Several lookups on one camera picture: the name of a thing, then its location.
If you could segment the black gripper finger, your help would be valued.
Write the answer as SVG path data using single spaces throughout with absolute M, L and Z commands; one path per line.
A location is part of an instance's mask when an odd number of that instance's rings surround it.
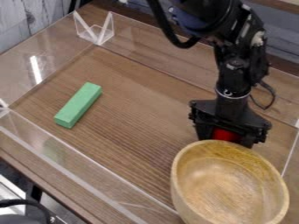
M 251 149 L 254 144 L 256 144 L 258 142 L 259 142 L 259 134 L 254 130 L 251 130 L 247 131 L 242 136 L 239 144 Z
M 211 122 L 196 122 L 195 130 L 200 140 L 212 139 L 214 124 Z

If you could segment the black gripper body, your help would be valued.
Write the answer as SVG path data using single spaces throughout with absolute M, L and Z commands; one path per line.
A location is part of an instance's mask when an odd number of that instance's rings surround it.
M 190 119 L 194 123 L 212 123 L 214 129 L 230 130 L 240 135 L 254 130 L 259 134 L 259 142 L 267 140 L 267 133 L 272 128 L 271 122 L 264 119 L 248 106 L 248 96 L 224 96 L 216 92 L 214 100 L 190 101 Z

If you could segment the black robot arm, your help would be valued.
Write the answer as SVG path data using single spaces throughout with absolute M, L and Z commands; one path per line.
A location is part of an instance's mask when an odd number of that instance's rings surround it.
M 146 0 L 170 42 L 182 49 L 200 40 L 212 44 L 219 78 L 214 100 L 190 101 L 190 119 L 200 140 L 224 140 L 252 147 L 267 140 L 271 122 L 248 106 L 251 89 L 268 76 L 267 31 L 242 0 L 170 0 L 166 16 L 159 0 Z

